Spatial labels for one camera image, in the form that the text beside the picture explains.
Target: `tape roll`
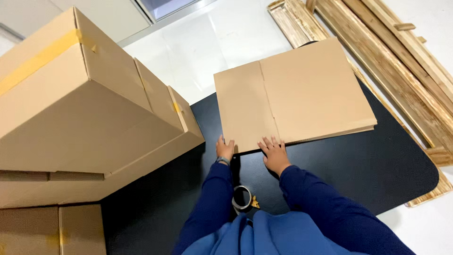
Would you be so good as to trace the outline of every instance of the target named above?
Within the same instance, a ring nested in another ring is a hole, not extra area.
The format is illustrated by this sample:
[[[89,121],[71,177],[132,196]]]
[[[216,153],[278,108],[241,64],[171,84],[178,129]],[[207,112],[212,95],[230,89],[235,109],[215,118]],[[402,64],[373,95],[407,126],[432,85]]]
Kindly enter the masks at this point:
[[[236,190],[237,190],[238,188],[244,188],[244,189],[249,193],[249,197],[250,197],[250,198],[249,198],[249,202],[248,202],[247,205],[245,205],[245,206],[240,206],[240,205],[238,205],[238,204],[236,203],[236,201],[234,201],[234,196],[233,196],[233,199],[231,200],[231,203],[233,204],[233,207],[234,207],[235,211],[239,214],[238,210],[246,209],[246,208],[249,207],[249,205],[252,203],[252,193],[250,192],[249,189],[247,189],[247,188],[246,188],[245,186],[243,186],[243,185],[239,185],[239,186],[234,187],[234,192],[236,192]]]

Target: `left hand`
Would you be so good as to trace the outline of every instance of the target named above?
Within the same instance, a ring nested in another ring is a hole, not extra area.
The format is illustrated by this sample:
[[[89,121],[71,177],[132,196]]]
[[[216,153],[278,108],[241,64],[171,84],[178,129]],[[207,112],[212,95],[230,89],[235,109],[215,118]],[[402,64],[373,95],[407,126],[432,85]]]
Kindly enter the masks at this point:
[[[227,158],[229,161],[233,158],[234,140],[230,140],[228,145],[223,142],[223,136],[220,135],[216,142],[217,157]]]

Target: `white tile floor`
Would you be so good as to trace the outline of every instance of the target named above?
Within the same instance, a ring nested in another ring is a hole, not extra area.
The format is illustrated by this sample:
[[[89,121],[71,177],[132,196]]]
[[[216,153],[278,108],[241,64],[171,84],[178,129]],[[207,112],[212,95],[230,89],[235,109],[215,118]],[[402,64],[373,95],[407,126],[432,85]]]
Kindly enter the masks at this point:
[[[291,49],[266,11],[272,0],[218,0],[126,46],[190,104],[215,92],[213,74]],[[453,1],[384,0],[417,26],[426,46],[453,73]],[[453,182],[453,167],[443,168]],[[404,205],[379,218],[415,253],[453,254],[453,193],[416,208]]]

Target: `wristwatch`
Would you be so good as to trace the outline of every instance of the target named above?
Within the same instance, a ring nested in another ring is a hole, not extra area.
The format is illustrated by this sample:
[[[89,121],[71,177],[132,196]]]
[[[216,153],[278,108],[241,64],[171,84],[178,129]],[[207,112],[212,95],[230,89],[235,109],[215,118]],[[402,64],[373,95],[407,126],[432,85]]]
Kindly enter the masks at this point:
[[[226,157],[217,157],[216,162],[219,163],[220,161],[225,162],[228,166],[230,166],[230,161]]]

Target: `right hand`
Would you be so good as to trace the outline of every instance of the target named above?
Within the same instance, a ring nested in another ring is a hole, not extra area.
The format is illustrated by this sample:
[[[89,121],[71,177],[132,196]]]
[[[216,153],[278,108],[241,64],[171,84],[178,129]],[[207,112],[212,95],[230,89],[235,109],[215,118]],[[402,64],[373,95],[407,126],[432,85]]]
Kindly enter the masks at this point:
[[[289,162],[288,156],[286,155],[284,141],[280,141],[280,147],[275,136],[272,136],[271,139],[272,142],[270,142],[267,137],[263,137],[265,145],[260,141],[258,142],[258,146],[267,155],[267,157],[263,156],[263,162],[266,167],[275,172],[280,177],[283,170],[291,166],[291,163]]]

